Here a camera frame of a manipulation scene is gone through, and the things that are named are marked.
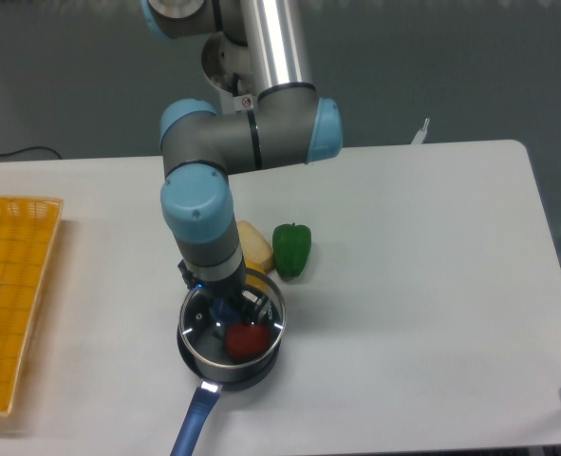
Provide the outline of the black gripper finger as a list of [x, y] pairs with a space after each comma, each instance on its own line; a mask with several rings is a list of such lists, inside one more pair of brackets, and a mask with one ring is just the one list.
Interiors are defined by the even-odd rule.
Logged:
[[269, 326], [273, 322], [272, 301], [268, 294], [243, 292], [239, 321], [245, 325]]
[[193, 290], [196, 286], [196, 281], [193, 273], [189, 270], [184, 260], [178, 264], [178, 270], [187, 288], [189, 290]]

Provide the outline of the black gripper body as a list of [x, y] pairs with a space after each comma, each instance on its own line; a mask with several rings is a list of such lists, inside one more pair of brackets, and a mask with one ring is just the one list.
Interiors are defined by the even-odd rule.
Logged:
[[231, 307], [237, 308], [243, 299], [246, 274], [245, 268], [238, 268], [221, 280], [204, 280], [195, 276], [195, 289], [212, 301], [223, 300]]

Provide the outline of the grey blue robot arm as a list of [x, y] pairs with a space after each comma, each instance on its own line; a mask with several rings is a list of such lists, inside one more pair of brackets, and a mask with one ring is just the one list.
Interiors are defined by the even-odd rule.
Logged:
[[295, 1], [145, 1], [152, 29], [177, 39], [217, 32], [249, 55], [239, 79], [255, 105], [218, 114], [185, 99], [160, 119], [163, 217], [180, 250], [190, 290], [235, 302], [246, 266], [229, 177], [333, 158], [343, 146], [337, 104], [318, 96], [310, 78]]

